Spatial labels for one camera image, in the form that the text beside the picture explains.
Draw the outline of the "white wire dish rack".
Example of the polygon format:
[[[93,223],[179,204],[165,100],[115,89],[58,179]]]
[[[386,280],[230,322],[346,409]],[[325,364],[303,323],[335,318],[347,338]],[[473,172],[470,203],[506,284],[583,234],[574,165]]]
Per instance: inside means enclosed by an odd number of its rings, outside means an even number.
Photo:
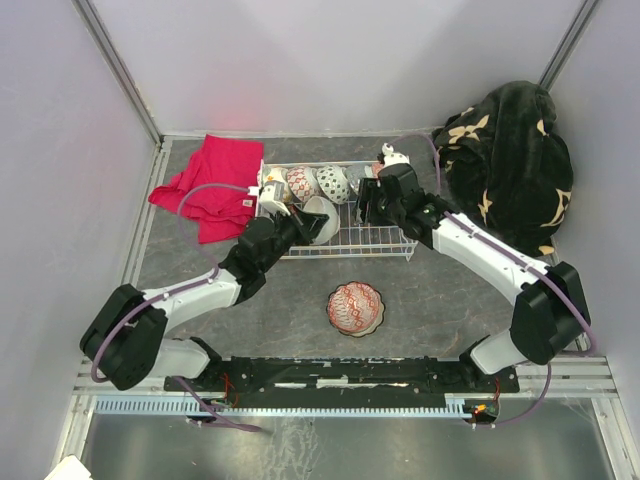
[[[336,207],[339,231],[325,244],[293,246],[283,260],[413,256],[417,241],[408,239],[397,226],[378,226],[356,222],[357,195],[349,189],[349,200]]]

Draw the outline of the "red rimmed bowl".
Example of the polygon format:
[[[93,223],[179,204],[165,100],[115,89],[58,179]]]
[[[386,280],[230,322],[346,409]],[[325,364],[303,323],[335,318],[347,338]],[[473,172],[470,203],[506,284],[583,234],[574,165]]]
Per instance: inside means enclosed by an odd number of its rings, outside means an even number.
[[[349,182],[343,168],[338,165],[326,165],[316,172],[321,191],[334,204],[342,205],[349,199]]]

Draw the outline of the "blue triangle pattern bowl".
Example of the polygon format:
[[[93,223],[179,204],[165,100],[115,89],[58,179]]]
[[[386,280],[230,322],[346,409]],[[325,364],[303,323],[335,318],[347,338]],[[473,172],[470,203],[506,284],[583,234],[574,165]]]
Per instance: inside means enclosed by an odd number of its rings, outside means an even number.
[[[315,170],[309,166],[296,166],[289,169],[286,179],[292,194],[302,204],[321,194]]]

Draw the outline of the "floral orange green bowl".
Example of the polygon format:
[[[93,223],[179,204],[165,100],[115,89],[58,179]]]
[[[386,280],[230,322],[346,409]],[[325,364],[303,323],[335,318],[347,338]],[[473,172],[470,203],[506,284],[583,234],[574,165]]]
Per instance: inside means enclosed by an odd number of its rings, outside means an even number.
[[[287,169],[278,166],[270,166],[264,164],[261,168],[260,184],[265,185],[268,182],[277,182],[282,185],[283,199],[289,202],[292,198],[292,192],[287,182]]]

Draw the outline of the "grey hexagon pattern bowl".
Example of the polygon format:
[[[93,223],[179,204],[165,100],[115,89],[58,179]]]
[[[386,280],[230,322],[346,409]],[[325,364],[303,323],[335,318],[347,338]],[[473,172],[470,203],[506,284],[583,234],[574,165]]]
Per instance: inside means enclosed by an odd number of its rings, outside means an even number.
[[[355,194],[359,193],[360,181],[364,178],[373,178],[372,166],[369,164],[351,165],[345,169],[345,176],[349,186]]]

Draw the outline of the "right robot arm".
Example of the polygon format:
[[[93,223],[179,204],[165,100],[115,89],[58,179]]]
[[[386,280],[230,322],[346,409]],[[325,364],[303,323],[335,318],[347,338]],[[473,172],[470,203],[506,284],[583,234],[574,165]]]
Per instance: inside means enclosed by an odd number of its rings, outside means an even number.
[[[577,270],[550,266],[509,247],[420,187],[408,164],[383,168],[359,182],[357,215],[387,223],[406,237],[448,256],[484,279],[512,305],[510,327],[475,343],[458,368],[467,389],[481,391],[495,373],[531,362],[546,365],[580,335],[591,337],[591,320]]]

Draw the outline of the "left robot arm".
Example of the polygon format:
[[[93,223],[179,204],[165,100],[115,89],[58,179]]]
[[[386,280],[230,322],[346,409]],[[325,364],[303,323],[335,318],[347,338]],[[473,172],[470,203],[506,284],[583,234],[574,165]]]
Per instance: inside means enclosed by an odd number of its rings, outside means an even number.
[[[198,389],[209,390],[221,378],[220,364],[198,344],[171,347],[165,333],[206,312],[232,307],[266,283],[266,272],[293,246],[307,246],[320,236],[330,217],[296,206],[287,214],[249,221],[226,258],[212,270],[169,287],[140,291],[116,288],[79,342],[92,360],[92,379],[124,391],[138,385],[162,356],[168,376],[184,375]]]

